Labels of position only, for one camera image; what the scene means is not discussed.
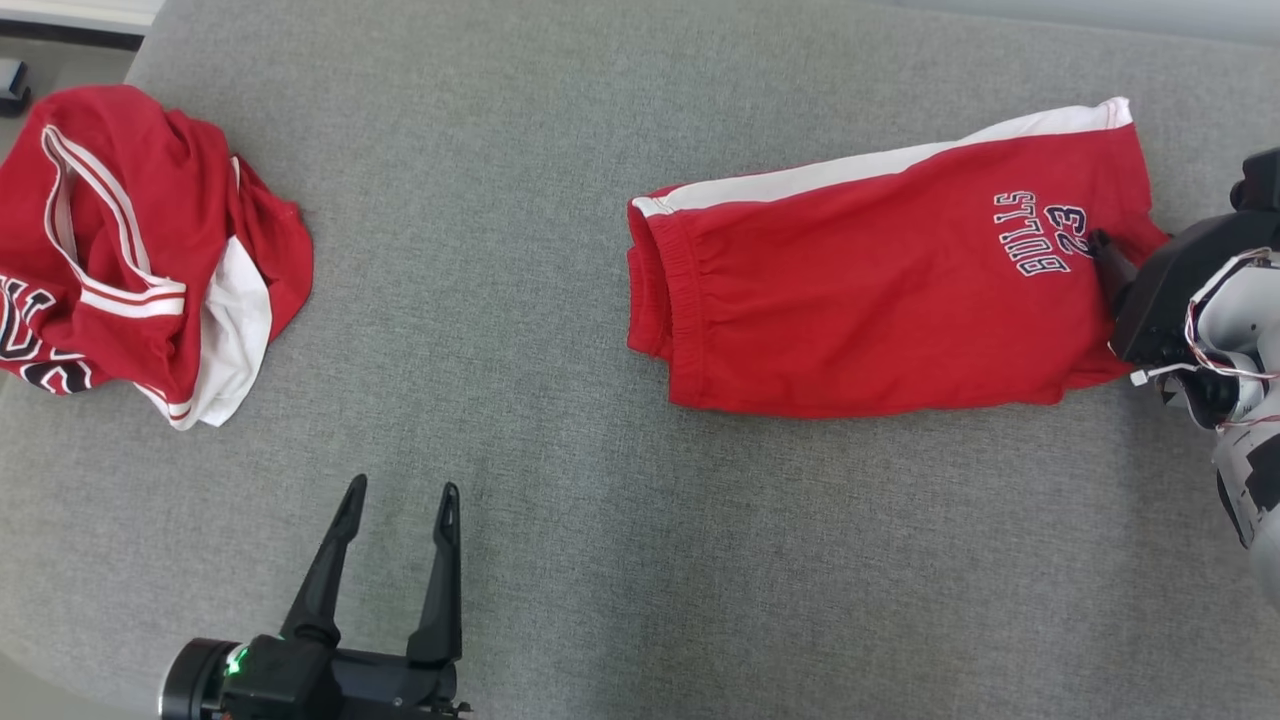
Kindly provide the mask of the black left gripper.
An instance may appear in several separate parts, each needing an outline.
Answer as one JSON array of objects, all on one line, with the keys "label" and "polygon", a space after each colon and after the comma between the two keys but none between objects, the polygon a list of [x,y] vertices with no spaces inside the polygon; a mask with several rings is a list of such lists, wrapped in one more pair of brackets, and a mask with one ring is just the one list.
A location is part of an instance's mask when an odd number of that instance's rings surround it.
[{"label": "black left gripper", "polygon": [[471,719],[457,700],[462,657],[460,488],[448,482],[433,523],[434,560],[406,655],[337,647],[337,600],[369,479],[356,475],[280,629],[248,643],[197,638],[157,693],[160,719]]}]

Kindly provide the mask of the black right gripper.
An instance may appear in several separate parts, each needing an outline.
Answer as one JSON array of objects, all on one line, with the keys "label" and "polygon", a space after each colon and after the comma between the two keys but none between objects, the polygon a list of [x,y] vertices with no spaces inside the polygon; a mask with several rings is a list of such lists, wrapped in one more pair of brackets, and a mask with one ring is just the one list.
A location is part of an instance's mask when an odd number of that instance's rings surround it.
[{"label": "black right gripper", "polygon": [[1134,366],[1162,366],[1190,359],[1184,323],[1192,296],[1229,260],[1254,249],[1277,249],[1276,210],[1244,210],[1188,227],[1137,265],[1117,241],[1092,231],[1088,247],[1110,313],[1108,347]]}]

